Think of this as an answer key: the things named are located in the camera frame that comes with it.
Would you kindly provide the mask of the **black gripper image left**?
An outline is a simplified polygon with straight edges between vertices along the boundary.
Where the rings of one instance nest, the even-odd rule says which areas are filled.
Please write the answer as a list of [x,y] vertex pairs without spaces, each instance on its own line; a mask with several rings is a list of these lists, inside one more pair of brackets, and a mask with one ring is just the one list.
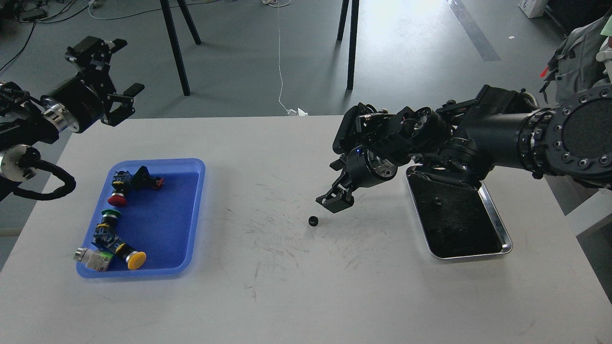
[[78,76],[64,80],[40,97],[43,115],[58,131],[83,133],[99,119],[116,127],[135,113],[134,98],[145,85],[134,83],[116,94],[109,76],[112,55],[127,44],[124,39],[105,41],[87,36],[67,47],[64,59],[76,67]]

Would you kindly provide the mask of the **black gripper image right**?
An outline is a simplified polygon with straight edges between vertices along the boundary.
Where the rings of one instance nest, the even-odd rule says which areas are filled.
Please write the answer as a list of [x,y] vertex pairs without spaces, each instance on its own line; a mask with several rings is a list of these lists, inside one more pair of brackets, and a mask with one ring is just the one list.
[[334,214],[354,205],[352,194],[356,189],[390,181],[398,172],[398,166],[380,158],[364,146],[354,148],[349,152],[348,158],[338,158],[331,162],[329,167],[341,174],[327,193],[316,198],[316,202]]

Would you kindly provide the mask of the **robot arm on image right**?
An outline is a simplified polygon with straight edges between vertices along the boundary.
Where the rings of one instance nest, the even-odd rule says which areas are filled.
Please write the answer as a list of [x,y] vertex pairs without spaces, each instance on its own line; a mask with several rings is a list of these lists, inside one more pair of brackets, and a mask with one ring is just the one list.
[[434,110],[404,107],[392,114],[370,104],[346,111],[330,164],[339,177],[316,202],[331,213],[354,205],[352,193],[410,174],[477,190],[496,166],[569,176],[610,189],[611,85],[577,92],[559,107],[540,107],[527,92],[483,85],[475,99]]

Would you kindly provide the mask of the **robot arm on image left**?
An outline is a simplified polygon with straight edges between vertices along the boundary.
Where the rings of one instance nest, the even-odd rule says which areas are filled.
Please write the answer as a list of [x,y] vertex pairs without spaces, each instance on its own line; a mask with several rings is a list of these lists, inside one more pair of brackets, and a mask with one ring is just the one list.
[[[44,161],[34,145],[55,143],[64,130],[83,133],[98,120],[115,127],[135,113],[134,98],[144,90],[144,85],[134,83],[118,93],[109,75],[111,57],[126,45],[124,39],[105,41],[88,36],[68,47],[65,58],[78,72],[39,99],[13,81],[2,81],[2,199],[14,194],[25,199],[49,201],[75,190],[74,176]],[[50,172],[64,184],[50,193],[22,189],[21,183],[32,179],[38,170]]]

